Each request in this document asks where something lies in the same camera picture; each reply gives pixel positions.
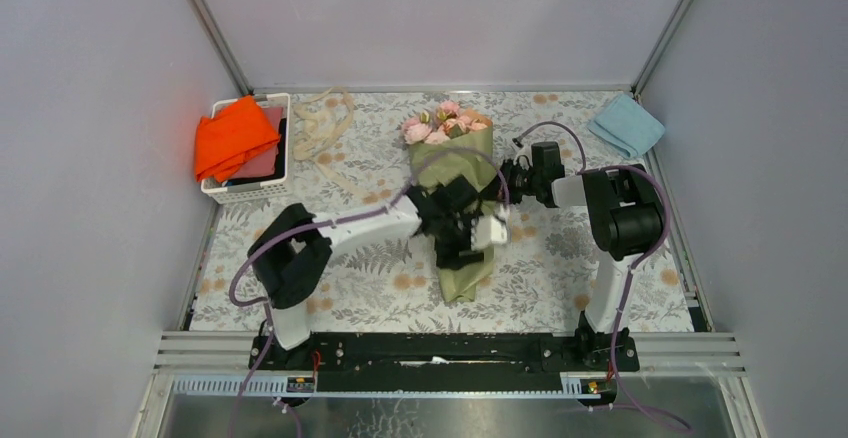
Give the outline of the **brown kraft wrapping paper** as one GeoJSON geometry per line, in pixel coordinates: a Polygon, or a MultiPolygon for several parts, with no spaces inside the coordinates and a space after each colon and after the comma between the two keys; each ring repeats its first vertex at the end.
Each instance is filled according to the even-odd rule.
{"type": "MultiPolygon", "coordinates": [[[[407,145],[411,168],[418,169],[426,159],[436,152],[447,148],[475,149],[487,155],[493,154],[493,129],[472,132],[459,138],[450,139],[442,144],[407,145]]],[[[495,177],[493,166],[476,154],[445,154],[424,170],[417,181],[420,185],[433,189],[438,185],[447,185],[455,178],[464,177],[476,190],[485,188],[495,177]]],[[[478,283],[491,275],[494,269],[495,248],[483,250],[482,263],[466,266],[461,270],[437,269],[437,276],[443,300],[447,303],[471,302],[476,297],[478,283]]]]}

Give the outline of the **pink fake rose stem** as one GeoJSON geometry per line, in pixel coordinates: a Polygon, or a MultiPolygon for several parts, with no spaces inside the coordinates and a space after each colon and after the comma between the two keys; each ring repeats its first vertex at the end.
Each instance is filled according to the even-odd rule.
{"type": "Polygon", "coordinates": [[[454,139],[472,132],[484,131],[493,126],[492,120],[483,113],[463,107],[455,101],[444,101],[436,108],[433,121],[434,131],[454,139]]]}

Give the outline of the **beige ribbon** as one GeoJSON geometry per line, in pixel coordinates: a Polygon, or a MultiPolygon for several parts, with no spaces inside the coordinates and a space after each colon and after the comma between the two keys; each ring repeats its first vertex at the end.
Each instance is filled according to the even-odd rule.
{"type": "Polygon", "coordinates": [[[353,197],[365,198],[367,191],[331,167],[333,157],[330,157],[328,162],[321,158],[339,143],[340,138],[354,122],[355,104],[349,91],[344,87],[329,88],[323,93],[294,103],[292,111],[295,124],[300,126],[295,135],[293,158],[298,162],[311,162],[330,183],[353,197]],[[335,105],[325,103],[332,95],[339,95],[340,102],[346,109],[342,119],[336,118],[335,105]]]}

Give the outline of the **peach fake rose stem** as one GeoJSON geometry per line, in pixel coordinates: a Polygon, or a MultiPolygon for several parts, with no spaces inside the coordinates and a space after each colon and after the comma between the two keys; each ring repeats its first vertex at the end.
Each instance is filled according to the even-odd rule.
{"type": "Polygon", "coordinates": [[[401,126],[403,141],[406,145],[438,145],[449,140],[449,136],[436,126],[428,112],[408,118],[401,126]]]}

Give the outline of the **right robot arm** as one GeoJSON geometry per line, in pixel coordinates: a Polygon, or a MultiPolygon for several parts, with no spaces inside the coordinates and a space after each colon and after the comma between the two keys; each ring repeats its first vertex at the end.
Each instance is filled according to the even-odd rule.
{"type": "Polygon", "coordinates": [[[669,234],[667,196],[640,165],[583,170],[568,176],[553,141],[537,142],[528,154],[502,162],[498,178],[481,192],[490,200],[519,204],[532,197],[547,208],[584,207],[595,246],[601,251],[596,288],[581,312],[573,344],[575,360],[597,370],[613,356],[611,341],[625,340],[635,268],[662,245],[669,234]]]}

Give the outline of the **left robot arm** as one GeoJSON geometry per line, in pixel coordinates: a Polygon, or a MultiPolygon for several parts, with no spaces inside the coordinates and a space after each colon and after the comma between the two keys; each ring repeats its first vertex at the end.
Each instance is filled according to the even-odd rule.
{"type": "Polygon", "coordinates": [[[411,185],[385,205],[349,213],[314,214],[301,203],[285,208],[247,256],[265,289],[272,356],[288,369],[309,359],[307,300],[333,259],[416,236],[432,239],[439,268],[460,270],[482,262],[486,249],[508,234],[501,216],[483,212],[478,191],[462,176],[432,190],[411,185]]]}

